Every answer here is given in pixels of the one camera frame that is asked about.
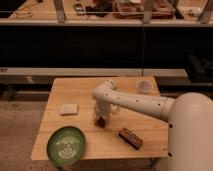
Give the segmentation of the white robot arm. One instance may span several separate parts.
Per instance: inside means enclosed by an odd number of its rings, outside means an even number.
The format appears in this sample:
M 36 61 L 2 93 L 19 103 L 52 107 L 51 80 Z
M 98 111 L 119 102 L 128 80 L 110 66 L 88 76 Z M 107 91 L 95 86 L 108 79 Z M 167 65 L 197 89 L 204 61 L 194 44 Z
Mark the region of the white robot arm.
M 168 171 L 213 171 L 213 100 L 201 93 L 174 98 L 119 92 L 113 80 L 92 93 L 95 111 L 106 115 L 111 105 L 168 123 Z

